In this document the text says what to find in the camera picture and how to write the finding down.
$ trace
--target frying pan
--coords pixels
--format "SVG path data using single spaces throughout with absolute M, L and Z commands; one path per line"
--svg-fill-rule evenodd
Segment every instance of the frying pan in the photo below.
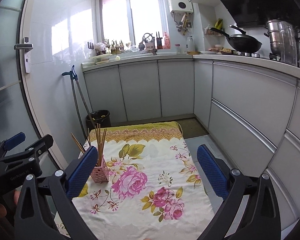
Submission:
M 227 38 L 231 47 L 239 52 L 255 53 L 261 48 L 262 43 L 256 38 L 246 35 L 244 30 L 234 25 L 230 25 L 229 27 L 238 30 L 241 34 L 234 34 L 230 36 L 228 33 L 216 28 L 210 28 L 210 30 L 223 34 Z

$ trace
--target floral tablecloth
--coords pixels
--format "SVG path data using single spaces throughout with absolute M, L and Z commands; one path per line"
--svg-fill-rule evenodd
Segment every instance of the floral tablecloth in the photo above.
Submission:
M 89 178 L 72 200 L 98 239 L 195 240 L 213 218 L 178 123 L 109 128 L 104 157 L 109 182 Z M 58 214 L 55 223 L 68 235 Z

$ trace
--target pink plastic holder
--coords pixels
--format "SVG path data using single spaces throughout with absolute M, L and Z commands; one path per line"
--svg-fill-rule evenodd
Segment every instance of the pink plastic holder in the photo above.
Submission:
M 109 169 L 105 159 L 102 157 L 101 167 L 94 167 L 91 172 L 91 178 L 94 182 L 109 181 Z

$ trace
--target pan handle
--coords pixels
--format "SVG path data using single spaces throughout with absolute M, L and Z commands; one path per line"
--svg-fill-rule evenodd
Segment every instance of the pan handle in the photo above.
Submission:
M 229 35 L 228 33 L 225 33 L 225 32 L 223 32 L 222 30 L 219 30 L 219 29 L 216 29 L 216 28 L 210 28 L 210 30 L 211 30 L 211 31 L 214 31 L 214 32 L 216 32 L 216 33 L 221 33 L 221 34 L 223 34 L 224 36 L 226 36 L 227 38 L 230 37 L 230 35 Z
M 243 35 L 246 35 L 246 34 L 247 34 L 244 30 L 238 28 L 237 26 L 230 25 L 229 27 L 230 27 L 230 28 L 233 28 L 233 29 L 235 29 L 235 30 L 237 30 L 237 31 L 239 31 L 239 32 L 241 32 Z

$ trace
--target trash can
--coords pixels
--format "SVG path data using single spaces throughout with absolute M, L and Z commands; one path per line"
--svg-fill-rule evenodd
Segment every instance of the trash can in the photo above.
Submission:
M 101 128 L 111 127 L 110 112 L 108 110 L 97 110 L 91 113 L 91 117 L 94 120 L 95 126 L 99 123 Z M 94 129 L 94 125 L 91 123 L 88 115 L 86 116 L 86 125 L 90 131 Z

